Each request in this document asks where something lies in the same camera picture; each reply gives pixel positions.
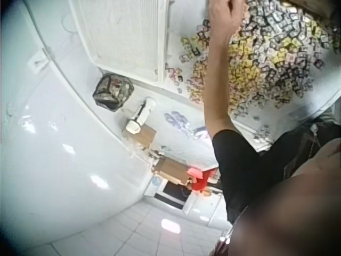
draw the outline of white plastic tray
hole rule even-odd
[[[96,66],[149,84],[164,80],[168,0],[69,1]]]

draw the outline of forearm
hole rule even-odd
[[[210,41],[207,79],[204,88],[205,121],[224,119],[230,102],[228,83],[229,46]]]

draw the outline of brown box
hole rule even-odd
[[[132,134],[128,132],[126,129],[124,129],[124,133],[125,135],[128,135],[134,141],[139,143],[143,148],[150,148],[151,144],[154,141],[156,131],[153,128],[144,124],[141,126],[141,131],[137,134]]]
[[[187,173],[188,167],[181,164],[171,158],[165,157],[155,166],[155,171],[159,172],[159,175],[172,183],[185,185],[190,175]]]
[[[324,18],[330,19],[336,7],[332,0],[289,0],[290,2],[303,7]]]

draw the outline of black sleeve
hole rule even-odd
[[[261,178],[257,173],[261,157],[235,131],[224,130],[217,133],[212,143],[219,163],[228,221],[233,224],[253,200],[254,185]]]

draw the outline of pile of small packets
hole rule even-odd
[[[207,76],[209,20],[197,27],[192,38],[182,38],[187,54],[182,63],[195,59],[186,79],[190,99],[202,103]],[[324,68],[322,49],[339,52],[339,37],[332,28],[302,9],[279,0],[249,0],[241,29],[230,41],[230,109],[234,118],[244,117],[251,106],[263,108],[273,101],[276,108],[303,98],[313,90],[310,69]]]

